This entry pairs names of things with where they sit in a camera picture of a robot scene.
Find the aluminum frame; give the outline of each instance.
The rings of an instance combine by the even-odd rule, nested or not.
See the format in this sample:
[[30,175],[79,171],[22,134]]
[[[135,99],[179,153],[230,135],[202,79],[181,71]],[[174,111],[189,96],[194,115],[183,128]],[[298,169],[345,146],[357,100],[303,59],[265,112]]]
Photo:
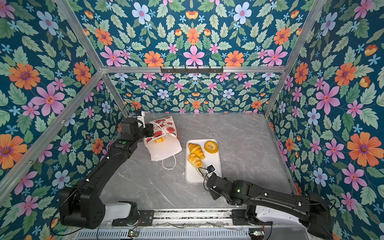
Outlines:
[[300,36],[297,39],[297,42],[295,46],[293,47],[293,50],[291,54],[288,57],[287,65],[286,65],[286,71],[281,76],[279,82],[277,83],[275,90],[272,93],[272,96],[269,100],[269,104],[267,109],[264,112],[264,115],[267,117],[269,113],[271,112],[273,106],[275,105],[278,96],[280,92],[283,89],[285,81],[288,79],[289,74],[292,71],[293,65],[295,64],[301,49],[304,47],[305,42],[307,41],[307,38],[312,31],[312,28],[317,20],[317,17],[321,13],[321,10],[323,9],[324,4],[327,2],[327,0],[315,0],[315,2],[312,5],[312,8],[310,12],[308,13],[308,16],[304,22],[303,28],[301,30]]

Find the donut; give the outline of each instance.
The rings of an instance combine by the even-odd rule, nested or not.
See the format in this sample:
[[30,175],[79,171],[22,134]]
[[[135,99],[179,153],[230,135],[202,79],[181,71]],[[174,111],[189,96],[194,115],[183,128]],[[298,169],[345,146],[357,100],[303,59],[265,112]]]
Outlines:
[[215,142],[208,141],[204,145],[204,149],[209,152],[209,153],[217,153],[218,151],[218,146]]

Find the light blue flower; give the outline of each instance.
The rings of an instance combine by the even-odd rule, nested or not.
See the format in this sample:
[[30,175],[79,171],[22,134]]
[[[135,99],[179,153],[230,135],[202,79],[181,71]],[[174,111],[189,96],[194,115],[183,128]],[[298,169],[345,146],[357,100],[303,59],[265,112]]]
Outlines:
[[44,180],[41,179],[41,177],[38,180],[35,180],[35,186],[40,187]]
[[233,11],[233,8],[231,9],[231,11],[228,10],[228,15],[233,17],[233,15],[235,15],[235,12]]
[[240,27],[240,22],[237,22],[237,23],[234,23],[234,29],[238,30],[238,28]]
[[144,28],[146,28],[147,30],[149,30],[149,29],[152,29],[151,26],[152,26],[151,23],[148,24],[148,22],[146,22]]
[[365,45],[365,43],[363,43],[362,45],[358,45],[358,48],[356,49],[356,51],[358,52],[358,53],[360,53],[361,51],[364,51],[364,45]]
[[356,124],[356,126],[353,126],[352,128],[354,129],[353,132],[358,132],[358,133],[360,133],[360,131],[362,130],[362,127],[360,127],[359,124]]
[[16,116],[16,114],[20,114],[20,108],[16,108],[16,106],[13,106],[13,109],[9,109],[8,111],[13,113],[14,116]]
[[12,49],[10,49],[10,45],[4,45],[4,44],[1,44],[1,46],[3,47],[3,49],[2,49],[2,51],[3,52],[7,52],[8,54],[10,53],[10,52],[13,52],[13,50]]
[[368,62],[371,62],[369,65],[372,65],[372,64],[377,64],[377,61],[381,59],[381,57],[377,57],[376,54],[373,55],[372,59],[368,59]]
[[205,20],[204,15],[203,15],[203,16],[200,15],[198,21],[201,22],[201,23],[203,23],[204,20]]
[[85,15],[80,15],[80,17],[81,17],[81,20],[83,20],[86,23],[89,21],[87,16],[85,16]]
[[35,234],[37,236],[37,234],[41,231],[41,225],[40,226],[35,226],[35,230],[32,232],[32,234]]
[[57,70],[55,73],[56,73],[56,77],[61,77],[63,75],[63,73],[61,73],[60,70]]
[[148,14],[151,15],[151,17],[154,17],[156,12],[154,12],[152,9],[150,9]]
[[32,5],[29,5],[29,3],[26,4],[26,9],[28,9],[30,12],[34,12],[35,10],[33,9]]
[[11,125],[7,125],[7,128],[8,130],[5,131],[5,133],[11,133],[11,135],[13,135],[15,132],[18,132],[19,130],[17,130],[17,125],[14,125],[13,127],[11,127]]
[[372,206],[374,206],[373,210],[377,211],[378,214],[381,214],[381,212],[384,212],[384,210],[380,208],[379,204],[376,204],[376,205],[372,204]]

